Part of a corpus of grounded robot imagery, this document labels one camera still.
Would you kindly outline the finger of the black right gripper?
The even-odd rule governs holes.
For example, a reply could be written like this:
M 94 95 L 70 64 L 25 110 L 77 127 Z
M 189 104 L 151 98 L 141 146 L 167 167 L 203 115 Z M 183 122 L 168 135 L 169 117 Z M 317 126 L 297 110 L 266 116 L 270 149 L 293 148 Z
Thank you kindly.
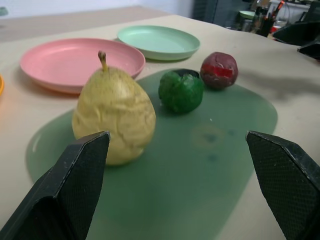
M 304 46 L 320 40 L 320 21 L 300 21 L 284 26 L 275 31 L 273 37 L 285 44 Z
M 320 60 L 320 41 L 314 40 L 312 42 L 309 42 L 306 45 L 298 48 L 297 51 L 315 60 Z

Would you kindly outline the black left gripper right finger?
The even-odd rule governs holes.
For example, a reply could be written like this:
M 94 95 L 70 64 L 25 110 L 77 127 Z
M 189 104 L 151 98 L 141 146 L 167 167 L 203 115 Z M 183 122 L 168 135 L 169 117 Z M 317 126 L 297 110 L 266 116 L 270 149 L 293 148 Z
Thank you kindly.
M 286 240 L 320 240 L 320 165 L 298 144 L 248 131 L 258 183 Z

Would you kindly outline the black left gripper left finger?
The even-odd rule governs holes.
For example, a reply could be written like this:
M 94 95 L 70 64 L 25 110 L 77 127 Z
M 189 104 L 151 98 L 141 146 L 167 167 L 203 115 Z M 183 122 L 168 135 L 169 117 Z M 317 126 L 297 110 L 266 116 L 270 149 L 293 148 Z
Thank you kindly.
M 0 230 L 0 240 L 86 240 L 101 194 L 107 131 L 69 144 Z

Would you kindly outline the pink plate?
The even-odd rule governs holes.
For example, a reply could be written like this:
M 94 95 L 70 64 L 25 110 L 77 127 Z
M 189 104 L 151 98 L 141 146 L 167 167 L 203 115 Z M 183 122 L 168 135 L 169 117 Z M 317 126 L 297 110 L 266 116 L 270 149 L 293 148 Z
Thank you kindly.
M 21 70 L 38 85 L 60 93 L 78 95 L 89 77 L 101 67 L 98 52 L 106 53 L 109 66 L 132 78 L 144 69 L 146 59 L 136 48 L 115 40 L 68 38 L 47 42 L 28 50 Z

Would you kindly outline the green wrinkled fruit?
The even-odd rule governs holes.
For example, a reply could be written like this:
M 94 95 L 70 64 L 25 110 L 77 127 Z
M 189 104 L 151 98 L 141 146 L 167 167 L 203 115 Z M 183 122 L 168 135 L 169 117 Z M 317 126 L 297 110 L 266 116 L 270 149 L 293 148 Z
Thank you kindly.
M 203 100 L 204 83 L 197 71 L 170 70 L 159 81 L 158 97 L 163 106 L 176 114 L 195 110 Z

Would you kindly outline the mint green plate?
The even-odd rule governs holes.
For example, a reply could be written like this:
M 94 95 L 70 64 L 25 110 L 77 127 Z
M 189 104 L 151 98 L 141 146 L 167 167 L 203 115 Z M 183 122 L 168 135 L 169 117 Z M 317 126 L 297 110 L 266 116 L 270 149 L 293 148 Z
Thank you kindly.
M 117 33 L 121 42 L 140 50 L 147 59 L 179 61 L 191 57 L 201 45 L 194 35 L 158 25 L 135 25 Z

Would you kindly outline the black pen holder cup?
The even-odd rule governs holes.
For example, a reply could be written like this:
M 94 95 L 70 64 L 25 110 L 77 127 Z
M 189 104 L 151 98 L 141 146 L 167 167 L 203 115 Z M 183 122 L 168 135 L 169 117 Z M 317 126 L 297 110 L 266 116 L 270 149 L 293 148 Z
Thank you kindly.
M 272 17 L 265 18 L 256 33 L 260 36 L 267 37 L 271 31 L 272 26 L 274 25 L 274 22 L 275 20 Z

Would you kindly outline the green lidded container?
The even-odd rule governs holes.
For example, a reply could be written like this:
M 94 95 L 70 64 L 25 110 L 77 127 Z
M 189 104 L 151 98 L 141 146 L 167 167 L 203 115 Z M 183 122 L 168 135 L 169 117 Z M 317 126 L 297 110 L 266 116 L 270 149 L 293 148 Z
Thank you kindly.
M 241 10 L 238 12 L 240 17 L 240 27 L 242 32 L 250 32 L 255 12 L 248 10 Z

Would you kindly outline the dark grey cabinet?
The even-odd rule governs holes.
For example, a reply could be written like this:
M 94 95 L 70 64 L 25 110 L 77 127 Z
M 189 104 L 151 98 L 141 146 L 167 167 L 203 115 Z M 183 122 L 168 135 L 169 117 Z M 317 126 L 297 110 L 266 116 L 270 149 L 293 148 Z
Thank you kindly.
M 230 28 L 243 3 L 242 0 L 193 0 L 191 18 Z

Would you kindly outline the dark red apple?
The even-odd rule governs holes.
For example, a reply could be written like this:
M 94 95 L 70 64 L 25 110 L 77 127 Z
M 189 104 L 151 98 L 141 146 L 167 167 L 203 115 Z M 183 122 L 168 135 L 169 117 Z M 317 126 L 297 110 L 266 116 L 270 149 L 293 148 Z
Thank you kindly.
M 227 53 L 213 52 L 200 67 L 200 77 L 205 85 L 213 90 L 223 90 L 232 86 L 238 77 L 235 58 Z

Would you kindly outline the yellow pear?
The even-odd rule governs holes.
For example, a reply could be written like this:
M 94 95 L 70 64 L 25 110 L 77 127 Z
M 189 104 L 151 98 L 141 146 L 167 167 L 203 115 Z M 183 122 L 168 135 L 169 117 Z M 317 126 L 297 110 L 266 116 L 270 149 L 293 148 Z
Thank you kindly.
M 74 137 L 108 131 L 106 164 L 118 166 L 138 158 L 151 142 L 156 113 L 145 90 L 98 52 L 101 68 L 84 85 L 72 116 Z

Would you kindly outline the translucent green mat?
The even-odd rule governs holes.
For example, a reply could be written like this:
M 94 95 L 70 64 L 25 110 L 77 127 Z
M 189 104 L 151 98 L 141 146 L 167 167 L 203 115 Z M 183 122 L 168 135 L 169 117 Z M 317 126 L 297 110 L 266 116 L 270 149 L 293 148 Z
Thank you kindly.
M 254 169 L 247 131 L 275 129 L 274 106 L 237 84 L 205 89 L 197 109 L 172 114 L 158 97 L 162 76 L 139 80 L 154 136 L 138 159 L 105 168 L 86 240 L 215 240 Z

